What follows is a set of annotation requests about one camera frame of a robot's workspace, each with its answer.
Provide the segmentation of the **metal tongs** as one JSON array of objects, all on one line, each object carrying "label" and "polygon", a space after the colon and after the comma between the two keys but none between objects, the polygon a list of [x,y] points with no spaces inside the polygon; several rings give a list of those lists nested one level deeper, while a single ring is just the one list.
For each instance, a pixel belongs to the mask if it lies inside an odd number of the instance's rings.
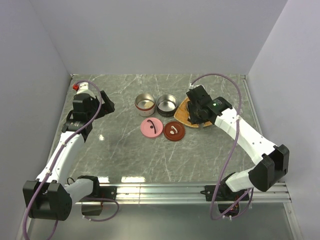
[{"label": "metal tongs", "polygon": [[195,129],[202,129],[204,127],[204,124],[203,123],[195,123],[195,124],[192,124],[191,127],[195,128]]}]

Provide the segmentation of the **beige bun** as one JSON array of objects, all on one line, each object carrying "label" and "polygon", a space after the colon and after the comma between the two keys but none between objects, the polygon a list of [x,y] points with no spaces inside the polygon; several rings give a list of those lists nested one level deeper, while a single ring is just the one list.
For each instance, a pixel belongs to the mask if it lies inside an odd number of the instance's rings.
[{"label": "beige bun", "polygon": [[145,109],[149,109],[149,108],[152,108],[154,105],[154,103],[152,101],[148,101],[144,104],[144,108]]}]

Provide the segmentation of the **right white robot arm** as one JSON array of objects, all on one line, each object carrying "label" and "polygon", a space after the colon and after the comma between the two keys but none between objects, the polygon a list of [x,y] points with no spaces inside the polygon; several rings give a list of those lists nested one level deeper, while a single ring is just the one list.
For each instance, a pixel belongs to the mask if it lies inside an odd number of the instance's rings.
[{"label": "right white robot arm", "polygon": [[223,97],[212,99],[203,86],[186,93],[187,109],[193,124],[211,122],[223,130],[248,154],[254,167],[235,172],[222,180],[220,194],[233,199],[239,191],[256,188],[266,192],[288,173],[289,149],[264,138]]}]

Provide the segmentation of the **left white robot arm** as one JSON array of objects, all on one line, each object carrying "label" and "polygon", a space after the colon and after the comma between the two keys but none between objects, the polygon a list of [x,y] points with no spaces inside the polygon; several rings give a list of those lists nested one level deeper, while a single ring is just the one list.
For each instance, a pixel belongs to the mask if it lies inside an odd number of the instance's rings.
[{"label": "left white robot arm", "polygon": [[82,175],[74,186],[66,187],[65,183],[76,155],[93,129],[93,121],[113,113],[115,104],[102,90],[100,97],[90,91],[77,93],[72,106],[46,167],[35,180],[28,180],[23,186],[29,218],[64,221],[70,215],[73,204],[84,198],[96,201],[101,195],[96,176]]}]

